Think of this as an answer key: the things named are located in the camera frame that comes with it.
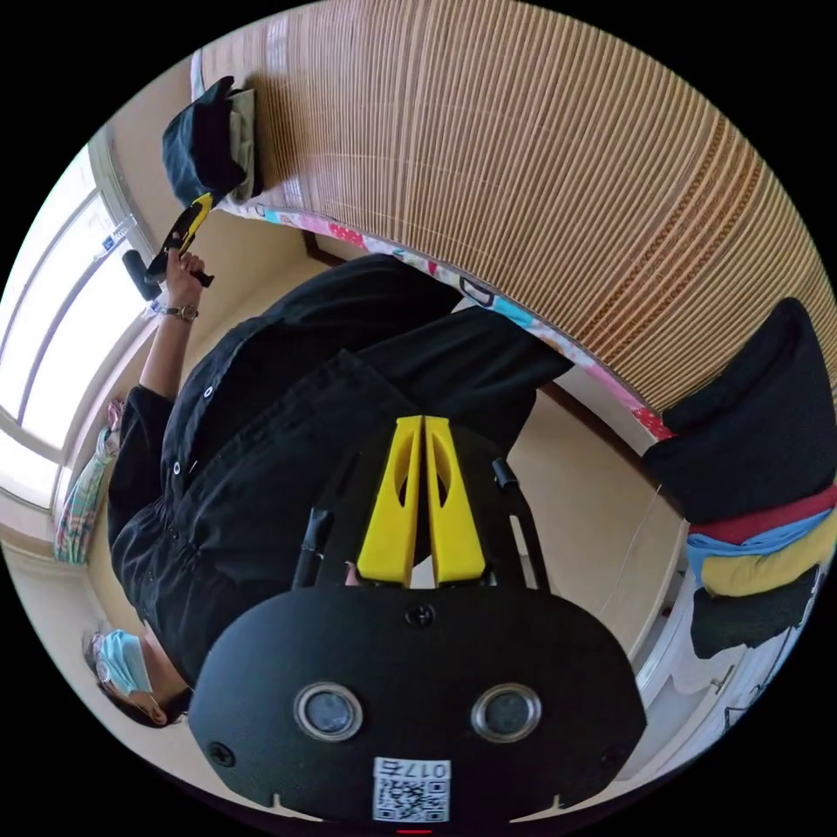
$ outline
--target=window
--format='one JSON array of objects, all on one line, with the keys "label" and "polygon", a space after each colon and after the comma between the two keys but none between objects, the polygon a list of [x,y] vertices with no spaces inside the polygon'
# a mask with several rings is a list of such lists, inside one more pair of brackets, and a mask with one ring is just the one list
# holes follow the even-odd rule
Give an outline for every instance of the window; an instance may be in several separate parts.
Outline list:
[{"label": "window", "polygon": [[97,160],[104,132],[67,167],[33,221],[0,299],[0,489],[49,508],[77,419],[108,358],[139,333],[146,303],[121,256],[148,246],[116,178]]}]

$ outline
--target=curtain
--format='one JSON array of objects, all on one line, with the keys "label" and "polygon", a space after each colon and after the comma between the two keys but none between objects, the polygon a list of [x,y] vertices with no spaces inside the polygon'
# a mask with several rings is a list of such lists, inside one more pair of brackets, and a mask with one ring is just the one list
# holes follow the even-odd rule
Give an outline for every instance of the curtain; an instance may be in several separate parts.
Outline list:
[{"label": "curtain", "polygon": [[99,431],[96,452],[72,487],[55,533],[54,555],[64,564],[84,564],[105,469],[119,451],[119,427],[125,402],[115,398],[107,406],[107,426]]}]

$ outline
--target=yellow cloth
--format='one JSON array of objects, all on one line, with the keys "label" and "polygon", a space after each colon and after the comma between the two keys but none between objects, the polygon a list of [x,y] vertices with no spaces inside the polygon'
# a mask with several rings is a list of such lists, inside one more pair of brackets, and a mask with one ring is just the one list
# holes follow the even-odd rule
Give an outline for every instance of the yellow cloth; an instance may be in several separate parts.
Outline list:
[{"label": "yellow cloth", "polygon": [[837,543],[837,509],[805,537],[770,555],[730,558],[710,555],[704,561],[704,586],[714,595],[752,595],[796,581],[814,564],[825,564]]}]

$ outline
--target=window frame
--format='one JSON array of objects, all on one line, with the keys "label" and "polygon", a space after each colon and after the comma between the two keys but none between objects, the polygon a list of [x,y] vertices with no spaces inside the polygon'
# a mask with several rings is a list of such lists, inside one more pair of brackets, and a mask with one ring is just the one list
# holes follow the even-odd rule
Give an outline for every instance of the window frame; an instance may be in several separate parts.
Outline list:
[{"label": "window frame", "polygon": [[[79,203],[71,215],[58,229],[56,234],[52,237],[49,245],[44,249],[44,252],[38,257],[37,262],[33,266],[29,277],[27,278],[21,290],[19,298],[15,302],[15,306],[11,312],[9,322],[2,335],[0,335],[0,353],[2,348],[8,341],[9,334],[16,322],[17,315],[21,310],[23,301],[29,292],[38,271],[43,266],[45,260],[48,258],[50,252],[58,245],[62,237],[66,234],[73,222],[90,207],[93,201],[100,198],[105,206],[105,210],[111,216],[113,225],[116,228],[121,222],[127,220],[129,216],[134,219],[133,228],[129,229],[125,239],[128,241],[128,246],[139,251],[143,260],[148,263],[157,252],[157,248],[153,245],[153,237],[150,234],[149,228],[142,217],[138,208],[134,205],[133,199],[125,184],[125,179],[115,162],[116,156],[113,150],[113,133],[109,125],[100,128],[87,143],[88,153],[90,156],[90,165],[93,175],[94,188],[88,195]],[[57,314],[53,317],[49,329],[41,338],[41,343],[36,355],[36,362],[29,372],[26,386],[24,388],[24,395],[21,399],[21,405],[18,408],[17,416],[9,413],[5,408],[0,406],[0,431],[5,432],[18,444],[28,448],[38,455],[55,463],[58,468],[56,471],[55,480],[51,487],[51,496],[47,506],[40,506],[37,503],[32,503],[29,500],[15,495],[13,492],[0,487],[0,493],[8,500],[29,507],[36,512],[44,514],[50,521],[55,521],[60,514],[61,507],[64,504],[65,496],[71,486],[71,480],[68,479],[68,474],[77,472],[81,463],[76,461],[78,457],[79,441],[81,434],[85,431],[85,425],[89,423],[91,414],[96,412],[101,406],[97,402],[101,397],[101,392],[111,375],[121,366],[127,355],[132,355],[132,347],[137,341],[146,335],[149,329],[149,321],[142,313],[138,314],[129,327],[123,332],[118,341],[111,347],[105,357],[99,364],[98,369],[93,374],[90,381],[85,387],[82,398],[73,413],[70,426],[65,435],[65,441],[61,448],[57,448],[44,442],[37,436],[28,432],[23,428],[23,417],[26,406],[31,394],[31,389],[34,384],[36,375],[39,371],[40,365],[46,355],[52,339],[55,337],[59,326],[64,320],[67,312],[71,309],[73,302],[78,297],[78,294],[85,287],[85,285],[96,274],[99,267],[105,263],[105,260],[99,264],[93,264],[78,277],[78,280],[73,284],[71,290],[62,302]]]}]

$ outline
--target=red cloth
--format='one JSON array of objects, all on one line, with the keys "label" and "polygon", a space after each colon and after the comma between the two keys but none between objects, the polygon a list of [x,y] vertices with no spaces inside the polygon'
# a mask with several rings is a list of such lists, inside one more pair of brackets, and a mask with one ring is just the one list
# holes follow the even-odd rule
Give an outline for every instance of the red cloth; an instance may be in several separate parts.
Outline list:
[{"label": "red cloth", "polygon": [[803,521],[806,517],[813,517],[829,508],[837,508],[837,485],[832,485],[813,497],[797,500],[787,506],[771,508],[766,512],[754,512],[703,526],[690,526],[689,534],[705,534],[716,541],[740,546],[757,534],[763,534],[778,526],[786,526],[788,523]]}]

